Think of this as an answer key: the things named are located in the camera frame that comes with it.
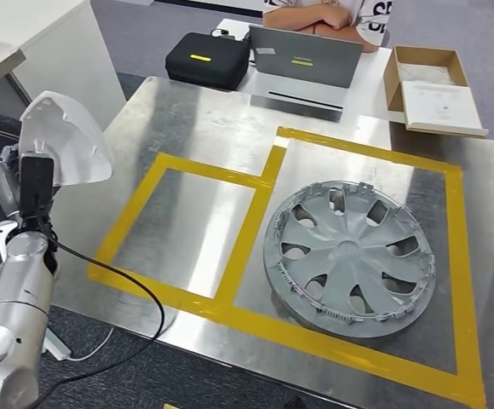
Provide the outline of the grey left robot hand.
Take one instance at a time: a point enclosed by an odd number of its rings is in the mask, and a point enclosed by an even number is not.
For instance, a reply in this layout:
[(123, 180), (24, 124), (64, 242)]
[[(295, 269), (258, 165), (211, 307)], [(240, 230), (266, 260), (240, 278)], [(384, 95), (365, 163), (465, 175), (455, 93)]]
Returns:
[(0, 152), (0, 206), (6, 217), (20, 213), (19, 144), (5, 146)]

